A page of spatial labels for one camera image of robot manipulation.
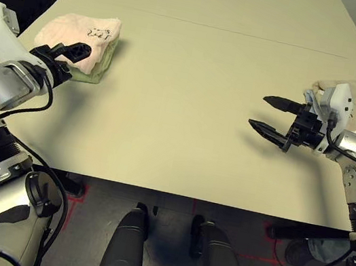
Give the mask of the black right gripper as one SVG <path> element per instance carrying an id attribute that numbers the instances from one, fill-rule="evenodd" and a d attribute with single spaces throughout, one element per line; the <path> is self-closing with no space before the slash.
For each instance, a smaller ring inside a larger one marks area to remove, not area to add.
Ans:
<path id="1" fill-rule="evenodd" d="M 294 114 L 296 118 L 285 136 L 267 123 L 249 119 L 248 123 L 260 136 L 280 147 L 284 152 L 287 152 L 291 145 L 297 147 L 304 145 L 311 149 L 318 147 L 325 136 L 321 131 L 323 123 L 318 119 L 317 114 L 311 112 L 310 105 L 277 96 L 265 96 L 263 100 L 275 109 Z"/>

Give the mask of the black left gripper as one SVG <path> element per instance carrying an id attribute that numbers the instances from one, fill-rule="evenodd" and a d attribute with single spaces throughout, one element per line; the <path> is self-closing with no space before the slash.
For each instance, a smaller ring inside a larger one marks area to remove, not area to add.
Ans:
<path id="1" fill-rule="evenodd" d="M 33 48 L 29 53 L 45 64 L 51 74 L 52 87 L 56 88 L 72 78 L 68 64 L 56 58 L 62 55 L 70 61 L 79 62 L 90 56 L 92 48 L 86 43 L 74 43 L 68 46 L 59 43 L 52 48 L 48 45 L 38 46 Z"/>

